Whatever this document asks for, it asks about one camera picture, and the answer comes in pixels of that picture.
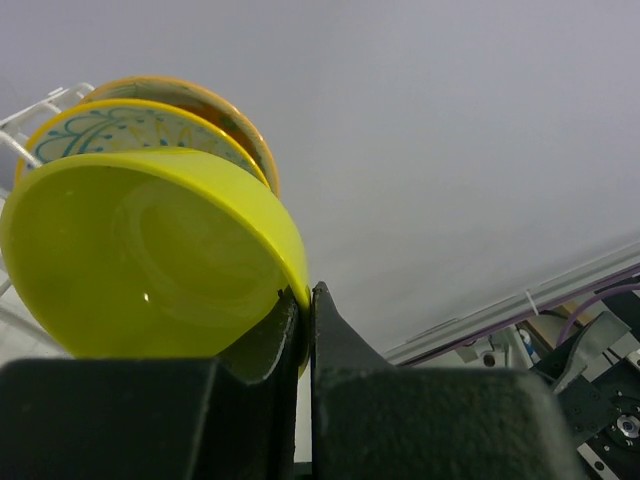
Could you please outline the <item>teal patterned white bowl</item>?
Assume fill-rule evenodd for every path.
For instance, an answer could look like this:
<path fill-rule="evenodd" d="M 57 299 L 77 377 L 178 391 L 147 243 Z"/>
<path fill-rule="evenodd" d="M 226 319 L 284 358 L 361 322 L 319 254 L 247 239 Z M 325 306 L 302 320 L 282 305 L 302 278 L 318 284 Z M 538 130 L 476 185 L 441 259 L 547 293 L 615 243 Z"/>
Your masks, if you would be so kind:
<path fill-rule="evenodd" d="M 190 148 L 214 154 L 269 182 L 257 162 L 221 128 L 165 103 L 110 99 L 69 108 L 42 124 L 25 149 L 45 164 L 84 153 Z"/>

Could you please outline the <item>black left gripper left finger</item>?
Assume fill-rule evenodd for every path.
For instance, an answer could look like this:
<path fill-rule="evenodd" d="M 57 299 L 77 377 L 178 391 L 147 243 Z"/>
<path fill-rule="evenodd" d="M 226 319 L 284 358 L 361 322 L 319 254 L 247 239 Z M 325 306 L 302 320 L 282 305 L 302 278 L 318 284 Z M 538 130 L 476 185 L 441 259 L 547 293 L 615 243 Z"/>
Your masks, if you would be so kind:
<path fill-rule="evenodd" d="M 1 370 L 5 479 L 290 479 L 300 310 L 290 290 L 221 354 L 24 359 Z"/>

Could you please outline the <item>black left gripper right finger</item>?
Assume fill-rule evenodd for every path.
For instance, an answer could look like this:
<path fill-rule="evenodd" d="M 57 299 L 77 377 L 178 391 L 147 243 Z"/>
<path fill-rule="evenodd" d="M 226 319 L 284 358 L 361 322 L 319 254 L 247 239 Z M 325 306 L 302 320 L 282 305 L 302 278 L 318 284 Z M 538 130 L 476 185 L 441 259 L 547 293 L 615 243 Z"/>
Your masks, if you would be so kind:
<path fill-rule="evenodd" d="M 581 479 L 555 397 L 535 374 L 388 363 L 313 290 L 318 479 Z"/>

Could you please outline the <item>yellow floral white bowl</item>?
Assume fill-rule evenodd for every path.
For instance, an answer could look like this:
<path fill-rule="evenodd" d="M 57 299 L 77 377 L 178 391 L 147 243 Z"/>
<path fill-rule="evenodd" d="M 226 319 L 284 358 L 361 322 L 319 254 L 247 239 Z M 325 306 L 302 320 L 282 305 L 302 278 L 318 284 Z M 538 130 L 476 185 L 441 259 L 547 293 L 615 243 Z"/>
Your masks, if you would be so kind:
<path fill-rule="evenodd" d="M 229 134 L 257 163 L 271 191 L 281 196 L 280 178 L 271 150 L 259 130 L 232 103 L 205 87 L 174 77 L 142 75 L 103 84 L 81 104 L 109 99 L 140 99 L 184 109 Z"/>

